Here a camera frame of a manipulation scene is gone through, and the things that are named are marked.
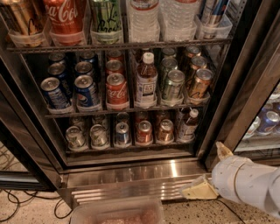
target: plastic bottle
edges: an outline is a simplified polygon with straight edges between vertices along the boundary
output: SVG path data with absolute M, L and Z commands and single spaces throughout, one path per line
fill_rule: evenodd
M 153 103 L 156 100 L 158 70 L 154 65 L 154 54 L 146 52 L 143 62 L 136 68 L 136 101 Z

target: refrigerator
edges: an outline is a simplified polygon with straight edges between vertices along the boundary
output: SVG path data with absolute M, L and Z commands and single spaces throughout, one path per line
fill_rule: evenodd
M 230 1 L 227 17 L 232 29 L 227 38 L 194 39 L 187 41 L 130 42 L 125 1 L 121 1 L 123 43 L 112 45 L 73 45 L 15 47 L 7 41 L 9 25 L 5 16 L 0 20 L 0 91 L 1 142 L 24 166 L 24 171 L 1 171 L 0 185 L 7 189 L 57 191 L 63 200 L 75 208 L 96 200 L 120 199 L 134 196 L 154 196 L 161 200 L 182 198 L 179 188 L 206 174 L 218 163 L 215 142 L 222 141 L 235 154 L 247 141 L 243 139 L 251 123 L 270 98 L 279 82 L 279 2 Z M 150 108 L 137 108 L 133 100 L 133 80 L 130 78 L 130 53 L 135 49 L 162 48 L 179 50 L 199 46 L 210 61 L 215 78 L 208 92 L 210 99 L 202 104 L 183 102 Z M 104 67 L 110 50 L 123 51 L 129 79 L 129 106 L 124 112 L 133 115 L 148 111 L 155 119 L 157 110 L 173 114 L 181 109 L 197 109 L 199 126 L 189 143 L 167 145 L 155 141 L 147 146 L 132 144 L 127 148 L 114 146 L 114 119 L 119 111 L 109 110 L 106 103 L 94 112 L 50 114 L 41 93 L 40 82 L 47 77 L 50 53 L 65 53 L 77 58 L 84 51 L 95 51 Z M 110 145 L 105 150 L 68 149 L 66 130 L 69 119 L 83 116 L 107 115 Z M 279 165 L 275 138 L 262 136 L 273 145 L 273 153 L 241 154 L 257 162 Z

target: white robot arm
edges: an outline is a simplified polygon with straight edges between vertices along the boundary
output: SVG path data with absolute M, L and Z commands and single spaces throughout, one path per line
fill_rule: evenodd
M 216 191 L 225 199 L 258 207 L 280 219 L 280 167 L 256 164 L 234 156 L 217 143 L 220 162 L 212 171 Z

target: silver can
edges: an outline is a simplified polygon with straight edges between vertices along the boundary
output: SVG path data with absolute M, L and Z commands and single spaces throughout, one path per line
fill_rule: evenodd
M 69 147 L 73 149 L 82 147 L 86 142 L 81 129 L 77 126 L 71 126 L 66 130 L 66 140 L 69 143 Z
M 168 73 L 162 92 L 162 98 L 167 101 L 178 100 L 182 94 L 185 84 L 185 75 L 179 70 L 172 70 Z
M 130 142 L 130 126 L 126 122 L 119 122 L 115 126 L 115 140 L 119 145 Z
M 102 147 L 108 143 L 107 132 L 100 124 L 96 124 L 91 127 L 89 135 L 93 146 Z

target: white bottle cap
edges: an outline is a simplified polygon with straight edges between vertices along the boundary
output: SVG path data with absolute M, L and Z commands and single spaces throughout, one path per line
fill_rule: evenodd
M 199 115 L 199 111 L 198 111 L 196 108 L 194 108 L 194 109 L 191 110 L 191 112 L 190 112 L 190 116 L 191 116 L 191 117 L 195 118 L 195 117 L 197 117 L 198 115 Z
M 151 64 L 154 62 L 154 54 L 152 52 L 146 52 L 143 55 L 143 63 Z

